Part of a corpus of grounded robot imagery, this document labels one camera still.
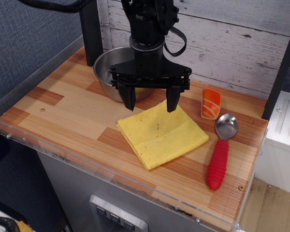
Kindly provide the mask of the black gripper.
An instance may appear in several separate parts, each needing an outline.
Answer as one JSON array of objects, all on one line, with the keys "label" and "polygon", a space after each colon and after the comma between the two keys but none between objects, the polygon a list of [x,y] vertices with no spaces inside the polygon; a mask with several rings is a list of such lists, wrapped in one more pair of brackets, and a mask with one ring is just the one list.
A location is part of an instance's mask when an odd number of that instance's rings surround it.
[{"label": "black gripper", "polygon": [[134,87],[166,89],[167,111],[177,108],[181,90],[190,88],[191,68],[169,61],[163,54],[165,43],[145,45],[130,42],[134,50],[134,60],[116,65],[111,71],[113,86],[118,87],[125,107],[134,110],[136,93]]}]

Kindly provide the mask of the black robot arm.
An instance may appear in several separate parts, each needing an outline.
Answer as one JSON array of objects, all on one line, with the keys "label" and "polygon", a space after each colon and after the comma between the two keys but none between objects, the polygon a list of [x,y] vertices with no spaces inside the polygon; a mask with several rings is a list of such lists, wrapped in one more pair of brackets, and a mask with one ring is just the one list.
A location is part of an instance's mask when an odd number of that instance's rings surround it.
[{"label": "black robot arm", "polygon": [[123,10],[130,24],[130,47],[134,58],[111,65],[112,85],[126,108],[133,110],[136,88],[166,90],[167,111],[177,108],[180,94],[190,87],[191,68],[169,61],[164,51],[166,35],[171,31],[186,43],[186,36],[174,27],[179,9],[172,0],[123,0]]}]

